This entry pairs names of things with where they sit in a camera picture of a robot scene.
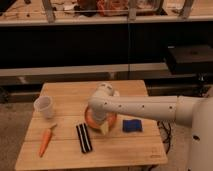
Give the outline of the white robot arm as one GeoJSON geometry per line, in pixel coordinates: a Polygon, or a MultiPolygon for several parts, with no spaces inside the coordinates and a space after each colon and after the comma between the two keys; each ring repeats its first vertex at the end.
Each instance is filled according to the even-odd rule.
{"type": "Polygon", "coordinates": [[[97,124],[113,112],[190,127],[186,171],[213,171],[213,97],[123,97],[114,95],[111,84],[101,83],[88,100],[88,107],[97,124]]]}

